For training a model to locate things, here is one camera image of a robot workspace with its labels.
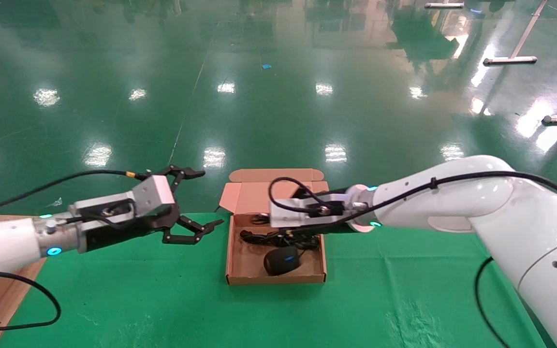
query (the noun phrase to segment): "robotic arm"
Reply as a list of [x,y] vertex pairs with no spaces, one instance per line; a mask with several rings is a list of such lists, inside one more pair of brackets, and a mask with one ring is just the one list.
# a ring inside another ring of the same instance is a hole
[[[360,233],[382,224],[477,233],[557,344],[557,194],[512,175],[443,180],[491,171],[513,169],[495,157],[475,156],[378,187],[354,185],[315,198],[298,190],[290,199],[274,200],[270,225],[292,233],[332,233],[336,231],[329,227],[342,221]],[[180,215],[175,190],[182,180],[203,174],[170,166],[131,191],[79,201],[68,212],[0,222],[0,271],[15,271],[40,257],[72,249],[84,253],[152,232],[163,232],[163,243],[195,244],[223,221],[200,225]],[[171,184],[168,175],[175,177]],[[416,189],[422,185],[430,189]],[[410,189],[414,192],[405,194]],[[376,205],[384,206],[373,209]],[[194,235],[170,234],[176,223]]]
[[[162,232],[165,244],[194,245],[223,220],[201,225],[181,215],[175,191],[182,180],[204,174],[171,165],[144,174],[131,191],[77,201],[59,214],[0,222],[0,272],[13,272],[64,251],[85,253],[153,232]],[[194,235],[172,235],[176,223]]]
[[[354,185],[319,194],[318,198],[331,208],[320,207],[318,201],[296,192],[293,198],[276,202],[316,212],[295,212],[272,204],[270,224],[292,233],[306,231],[349,218],[411,188],[431,184],[435,189],[412,194],[347,223],[355,232],[386,225],[477,233],[557,344],[557,194],[533,181],[509,176],[435,185],[436,178],[490,171],[513,169],[491,156],[449,161],[378,187]],[[332,229],[316,233],[332,233]]]

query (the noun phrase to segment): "computer mouse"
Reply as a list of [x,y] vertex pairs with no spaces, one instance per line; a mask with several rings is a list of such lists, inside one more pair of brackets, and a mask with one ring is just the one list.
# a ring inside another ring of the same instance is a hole
[[300,266],[300,254],[295,246],[279,247],[265,254],[264,268],[268,275],[284,275]]

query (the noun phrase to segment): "box flap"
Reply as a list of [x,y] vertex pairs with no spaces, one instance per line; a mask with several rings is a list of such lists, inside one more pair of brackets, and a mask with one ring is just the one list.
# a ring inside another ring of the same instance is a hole
[[230,212],[235,212],[238,205],[238,196],[241,183],[226,183],[219,205]]
[[[328,190],[328,184],[320,181],[323,173],[316,169],[239,169],[229,175],[234,182],[225,185],[219,205],[234,214],[270,212],[268,186],[280,176],[300,180],[313,192]],[[297,189],[298,185],[281,181],[274,185],[272,193],[274,198],[285,199]]]
[[312,168],[296,169],[238,169],[229,174],[229,180],[234,183],[270,182],[279,176],[289,176],[300,181],[323,180],[323,173]]

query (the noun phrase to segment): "table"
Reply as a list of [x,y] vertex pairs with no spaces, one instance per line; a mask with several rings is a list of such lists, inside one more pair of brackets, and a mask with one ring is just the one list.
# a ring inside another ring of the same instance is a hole
[[[58,297],[62,318],[7,332],[0,348],[498,347],[473,299],[487,257],[475,235],[387,227],[330,235],[325,284],[230,287],[227,232],[224,223],[195,246],[151,235],[49,259],[38,281]],[[490,267],[481,291],[494,325],[513,348],[544,347],[508,281]],[[13,324],[53,313],[32,290]]]

